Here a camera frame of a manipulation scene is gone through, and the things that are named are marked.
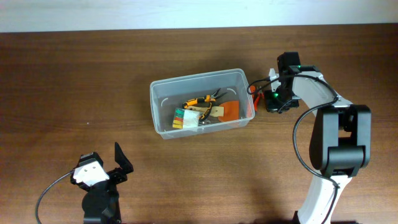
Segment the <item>red handled cutting pliers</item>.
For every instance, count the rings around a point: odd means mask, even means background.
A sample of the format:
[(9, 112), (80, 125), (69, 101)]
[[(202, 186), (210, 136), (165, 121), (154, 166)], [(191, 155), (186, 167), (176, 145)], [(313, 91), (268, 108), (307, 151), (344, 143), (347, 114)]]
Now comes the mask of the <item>red handled cutting pliers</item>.
[(254, 103), (254, 111), (257, 112), (258, 104), (260, 99), (264, 97), (263, 91), (259, 91), (254, 95), (253, 103)]

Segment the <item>orange perforated plastic strip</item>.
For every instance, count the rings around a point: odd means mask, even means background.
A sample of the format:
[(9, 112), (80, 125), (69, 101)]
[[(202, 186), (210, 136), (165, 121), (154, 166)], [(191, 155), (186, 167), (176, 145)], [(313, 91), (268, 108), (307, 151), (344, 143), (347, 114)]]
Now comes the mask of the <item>orange perforated plastic strip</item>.
[(251, 96), (252, 96), (252, 101), (253, 101), (253, 105), (254, 105), (254, 111), (255, 111), (254, 114), (257, 113), (257, 94), (256, 94), (256, 90), (257, 90), (257, 88), (254, 85), (251, 85), (249, 87), (249, 91), (252, 93)]

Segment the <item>orange scraper with wooden handle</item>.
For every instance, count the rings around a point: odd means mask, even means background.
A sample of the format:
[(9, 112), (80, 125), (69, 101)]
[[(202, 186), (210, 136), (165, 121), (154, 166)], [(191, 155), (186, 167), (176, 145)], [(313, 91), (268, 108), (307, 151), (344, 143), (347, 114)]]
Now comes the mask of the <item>orange scraper with wooden handle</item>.
[[(196, 105), (189, 106), (188, 110), (192, 109), (193, 107), (196, 107)], [(201, 109), (202, 114), (206, 110), (206, 107)], [(213, 116), (213, 115), (218, 117), (221, 122), (233, 121), (233, 120), (238, 119), (239, 118), (239, 101), (228, 101), (226, 103), (220, 104), (219, 106), (217, 106), (215, 103), (215, 105), (213, 106), (213, 108), (211, 110), (209, 117)]]

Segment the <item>clear pack of coloured clips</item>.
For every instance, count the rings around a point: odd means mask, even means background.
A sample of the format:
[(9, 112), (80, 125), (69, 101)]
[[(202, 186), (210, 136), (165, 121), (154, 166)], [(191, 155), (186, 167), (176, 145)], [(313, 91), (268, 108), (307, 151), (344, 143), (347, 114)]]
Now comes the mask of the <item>clear pack of coloured clips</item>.
[(176, 108), (172, 127), (175, 129), (188, 129), (198, 127), (200, 112)]

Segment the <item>orange black needle nose pliers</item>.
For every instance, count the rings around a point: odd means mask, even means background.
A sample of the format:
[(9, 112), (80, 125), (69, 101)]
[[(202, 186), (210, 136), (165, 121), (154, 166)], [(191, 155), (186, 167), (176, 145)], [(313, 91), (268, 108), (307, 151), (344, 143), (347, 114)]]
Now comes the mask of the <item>orange black needle nose pliers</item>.
[(217, 100), (226, 94), (226, 92), (219, 94), (219, 91), (220, 91), (220, 88), (218, 90), (216, 90), (214, 93), (212, 93), (211, 95), (205, 95), (203, 97), (198, 97), (198, 98), (193, 98), (191, 100), (188, 100), (182, 104), (182, 108), (187, 110), (189, 106), (195, 106), (198, 104), (208, 103), (206, 110), (199, 117), (199, 122), (205, 121), (209, 117), (211, 110), (212, 110), (213, 106), (215, 105), (215, 103), (217, 102)]

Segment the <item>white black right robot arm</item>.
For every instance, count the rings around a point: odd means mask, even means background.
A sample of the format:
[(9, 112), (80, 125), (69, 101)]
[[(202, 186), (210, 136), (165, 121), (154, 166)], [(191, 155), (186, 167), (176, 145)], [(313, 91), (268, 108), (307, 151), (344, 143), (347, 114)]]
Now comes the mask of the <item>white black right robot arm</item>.
[[(277, 58), (277, 70), (270, 70), (264, 92), (266, 110), (283, 113), (302, 101), (308, 110), (296, 120), (292, 131), (294, 152), (312, 175), (308, 194), (293, 223), (330, 223), (345, 187), (370, 161), (371, 110), (339, 95), (314, 65), (303, 65), (298, 52), (284, 52)], [(299, 124), (315, 116), (309, 143), (310, 165), (299, 153)]]

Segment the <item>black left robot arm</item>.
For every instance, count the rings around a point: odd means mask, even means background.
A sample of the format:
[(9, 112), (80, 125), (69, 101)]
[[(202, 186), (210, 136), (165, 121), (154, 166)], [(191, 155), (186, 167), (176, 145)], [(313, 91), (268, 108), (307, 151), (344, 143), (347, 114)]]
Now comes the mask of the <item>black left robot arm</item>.
[(127, 181), (134, 168), (118, 143), (114, 144), (114, 160), (119, 166), (106, 172), (100, 155), (91, 152), (80, 156), (72, 171), (70, 182), (86, 191), (81, 203), (84, 223), (122, 222), (117, 185)]

